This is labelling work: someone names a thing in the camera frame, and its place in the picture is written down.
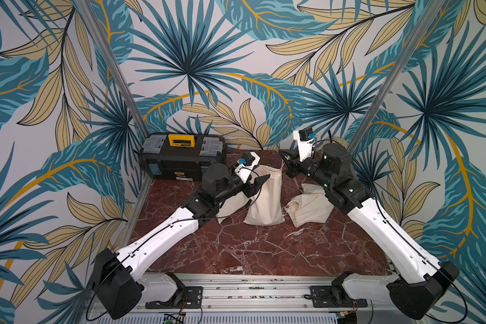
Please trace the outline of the cream cloth drawstring bag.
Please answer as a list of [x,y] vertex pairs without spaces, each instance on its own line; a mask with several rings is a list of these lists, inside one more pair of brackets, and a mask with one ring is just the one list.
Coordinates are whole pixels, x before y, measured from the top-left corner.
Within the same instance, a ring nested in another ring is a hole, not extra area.
[[256,172],[260,176],[269,175],[269,179],[262,186],[260,193],[252,197],[252,205],[248,209],[244,223],[261,226],[283,223],[282,171],[270,166],[259,166]]

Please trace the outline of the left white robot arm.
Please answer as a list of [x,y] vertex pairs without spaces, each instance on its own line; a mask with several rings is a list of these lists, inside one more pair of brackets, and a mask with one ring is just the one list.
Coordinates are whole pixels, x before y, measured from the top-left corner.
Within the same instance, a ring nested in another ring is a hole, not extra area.
[[234,171],[221,163],[209,166],[201,186],[162,224],[117,252],[106,248],[95,257],[90,278],[93,298],[101,302],[112,319],[131,312],[152,292],[141,279],[156,260],[213,219],[229,198],[239,193],[252,197],[268,179],[252,166],[239,165]]

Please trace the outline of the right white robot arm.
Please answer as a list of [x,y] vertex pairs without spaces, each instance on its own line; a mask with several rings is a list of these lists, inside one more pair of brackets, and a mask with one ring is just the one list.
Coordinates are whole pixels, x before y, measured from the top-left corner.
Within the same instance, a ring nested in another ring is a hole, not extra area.
[[341,274],[332,282],[337,297],[393,305],[414,320],[428,316],[454,285],[459,269],[427,252],[384,211],[373,193],[352,176],[352,155],[341,144],[324,145],[319,159],[310,143],[279,154],[290,178],[302,174],[322,187],[326,199],[367,232],[395,266],[396,274],[389,276]]

